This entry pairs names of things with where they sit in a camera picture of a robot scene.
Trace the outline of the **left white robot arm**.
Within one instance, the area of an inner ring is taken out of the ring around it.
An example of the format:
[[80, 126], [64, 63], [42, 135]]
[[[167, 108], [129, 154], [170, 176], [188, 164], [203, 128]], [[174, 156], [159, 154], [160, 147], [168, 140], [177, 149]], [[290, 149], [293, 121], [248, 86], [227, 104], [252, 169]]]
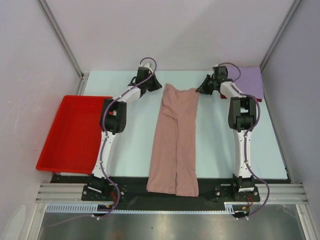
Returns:
[[115, 146], [127, 124], [127, 107], [140, 99], [146, 92], [153, 92], [162, 88], [155, 72], [147, 67], [139, 67], [127, 86], [127, 89], [116, 98], [106, 98], [102, 105], [99, 125], [101, 127], [101, 141], [96, 163], [87, 179], [88, 190], [99, 200], [109, 197], [111, 162]]

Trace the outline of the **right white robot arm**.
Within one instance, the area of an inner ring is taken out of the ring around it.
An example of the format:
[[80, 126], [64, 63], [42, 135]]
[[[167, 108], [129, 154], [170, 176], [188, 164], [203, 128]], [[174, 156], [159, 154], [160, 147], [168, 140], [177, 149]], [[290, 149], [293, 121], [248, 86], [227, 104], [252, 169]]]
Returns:
[[249, 199], [255, 192], [255, 174], [251, 165], [251, 138], [261, 116], [258, 100], [253, 95], [243, 93], [231, 80], [207, 75], [196, 92], [212, 95], [214, 91], [229, 99], [228, 126], [235, 140], [235, 168], [229, 194], [236, 200]]

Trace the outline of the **pink t shirt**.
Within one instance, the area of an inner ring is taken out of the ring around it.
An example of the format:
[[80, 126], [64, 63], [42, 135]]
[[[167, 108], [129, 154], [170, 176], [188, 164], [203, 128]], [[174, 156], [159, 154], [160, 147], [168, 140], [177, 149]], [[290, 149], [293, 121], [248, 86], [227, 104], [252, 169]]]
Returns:
[[196, 118], [199, 93], [166, 84], [160, 103], [146, 190], [198, 197]]

